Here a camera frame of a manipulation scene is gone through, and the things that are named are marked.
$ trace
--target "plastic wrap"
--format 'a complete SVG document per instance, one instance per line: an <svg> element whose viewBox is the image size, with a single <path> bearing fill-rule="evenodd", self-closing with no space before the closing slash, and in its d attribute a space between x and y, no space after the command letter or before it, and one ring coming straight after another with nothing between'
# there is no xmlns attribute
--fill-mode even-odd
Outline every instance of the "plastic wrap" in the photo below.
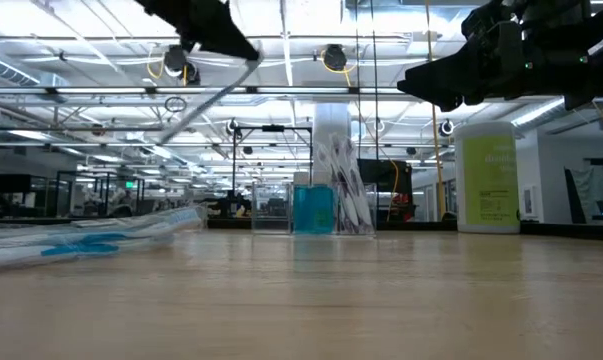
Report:
<svg viewBox="0 0 603 360"><path fill-rule="evenodd" d="M338 202L339 229L346 234L374 234L367 193L357 165L352 141L344 136L331 135L332 148L319 144L317 160L330 174Z"/></svg>
<svg viewBox="0 0 603 360"><path fill-rule="evenodd" d="M173 241L175 232L204 225L197 208L182 208L126 219L0 229L0 267L115 255L164 245Z"/></svg>

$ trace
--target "table surface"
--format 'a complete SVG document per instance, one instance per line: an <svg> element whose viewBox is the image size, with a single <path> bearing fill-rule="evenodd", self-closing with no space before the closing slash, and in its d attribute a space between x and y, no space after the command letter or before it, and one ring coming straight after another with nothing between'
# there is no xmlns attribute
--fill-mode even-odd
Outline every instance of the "table surface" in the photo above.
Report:
<svg viewBox="0 0 603 360"><path fill-rule="evenodd" d="M603 242L187 233L0 271L0 359L603 359Z"/></svg>

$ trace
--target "blue container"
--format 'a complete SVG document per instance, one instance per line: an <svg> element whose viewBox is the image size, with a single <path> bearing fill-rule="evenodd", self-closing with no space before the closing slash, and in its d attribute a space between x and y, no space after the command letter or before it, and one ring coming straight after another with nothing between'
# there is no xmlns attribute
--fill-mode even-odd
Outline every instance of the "blue container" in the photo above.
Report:
<svg viewBox="0 0 603 360"><path fill-rule="evenodd" d="M294 187L293 199L293 231L295 234L312 233L312 201L311 188L303 185Z"/></svg>
<svg viewBox="0 0 603 360"><path fill-rule="evenodd" d="M310 189L312 233L332 234L334 231L334 191L326 185Z"/></svg>

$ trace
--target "ceiling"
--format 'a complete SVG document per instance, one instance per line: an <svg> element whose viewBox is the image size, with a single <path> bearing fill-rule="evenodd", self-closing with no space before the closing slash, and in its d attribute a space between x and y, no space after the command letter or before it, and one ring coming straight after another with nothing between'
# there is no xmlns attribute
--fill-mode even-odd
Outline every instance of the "ceiling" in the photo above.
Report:
<svg viewBox="0 0 603 360"><path fill-rule="evenodd" d="M235 23L264 54L264 61L244 81L243 90L224 98L158 151L151 151L160 133L157 130L172 126L186 113L168 112L166 101L178 96L189 108L204 102L216 88L239 78L245 70L242 62L194 51L189 60L201 74L201 88L192 91L173 88L152 96L145 92L126 93L127 87L182 86L165 72L159 78L153 76L161 72L161 49L178 43L173 28L145 14L133 0L48 0L47 5L44 3L45 0L0 1L0 63L36 79L39 85L96 90L83 89L56 98L16 94L18 91L1 93L0 126L23 129L0 133L0 142L19 143L12 144L16 146L63 144L62 150L77 155L81 162L85 163L86 155L103 155L107 157L101 160L91 157L88 162L101 166L125 163L136 166L144 175L157 175L141 169L156 170L159 165L174 171L185 167L188 170L180 175L186 179L194 176L199 185L227 187L225 175L220 174L231 173L228 157L231 158L232 141L226 132L229 120L234 119L241 126L311 127L315 104L346 102L352 120L362 119L371 133L376 134L374 120L380 119L379 142L394 145L384 148L385 154L381 156L421 160L430 159L433 154L431 105L395 90L403 72L422 64L428 56L428 24L422 1L375 1L373 22L369 1L361 3L357 19L351 6L344 7L353 3L350 0L232 0ZM477 0L431 1L430 38L434 58L460 49L464 43L460 23L481 3L483 1ZM42 9L46 6L50 12ZM284 29L287 37L282 36ZM352 69L347 76L329 72L323 65L321 53L328 44L342 45L348 57L347 68ZM348 85L367 91L361 96L348 94ZM18 84L0 76L0 87L13 86ZM259 93L247 94L250 86L259 87ZM104 94L98 91L102 87L119 87L121 93ZM333 90L322 93L311 87ZM510 121L508 116L532 111L549 100L548 97L510 102L491 100L478 106L463 106L451 113L442 114L437 109L436 116L438 121L447 119L457 125ZM85 131L98 125L120 129L96 135ZM248 183L257 178L280 182L297 168L306 166L303 162L298 166L295 163L309 158L305 145L309 139L304 136L293 132L286 132L285 137L281 133L252 133L242 145L254 144L253 153L243 154L242 147L237 151L240 165L244 166L241 181ZM370 133L361 142L363 157L377 156L371 146L374 140ZM408 146L417 148L417 155L408 156ZM260 161L264 159L272 161L270 170Z"/></svg>

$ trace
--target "lime green label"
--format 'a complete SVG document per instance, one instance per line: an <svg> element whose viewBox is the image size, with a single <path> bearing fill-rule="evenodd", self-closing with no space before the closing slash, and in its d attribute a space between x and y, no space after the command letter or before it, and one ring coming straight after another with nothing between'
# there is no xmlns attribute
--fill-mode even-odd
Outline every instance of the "lime green label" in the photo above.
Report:
<svg viewBox="0 0 603 360"><path fill-rule="evenodd" d="M517 225L519 195L514 138L497 135L465 140L463 161L467 223Z"/></svg>

